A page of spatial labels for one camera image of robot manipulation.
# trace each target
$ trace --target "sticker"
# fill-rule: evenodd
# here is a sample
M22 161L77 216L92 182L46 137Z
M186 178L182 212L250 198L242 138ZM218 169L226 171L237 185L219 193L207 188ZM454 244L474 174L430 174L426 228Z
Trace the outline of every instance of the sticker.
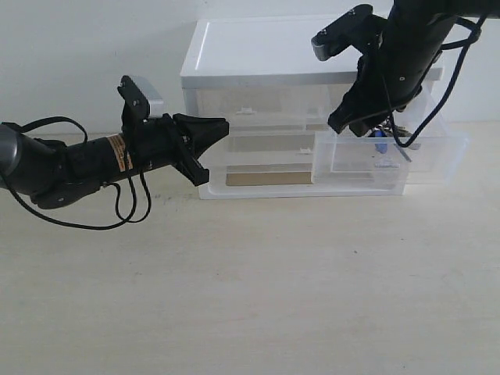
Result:
M108 141L111 144L112 150L115 152L115 157L116 161L118 162L120 172L125 172L125 158L123 157L123 155L125 154L125 141L120 134L109 136ZM128 169L131 170L134 168L134 165L132 164L130 154L127 154L127 159Z

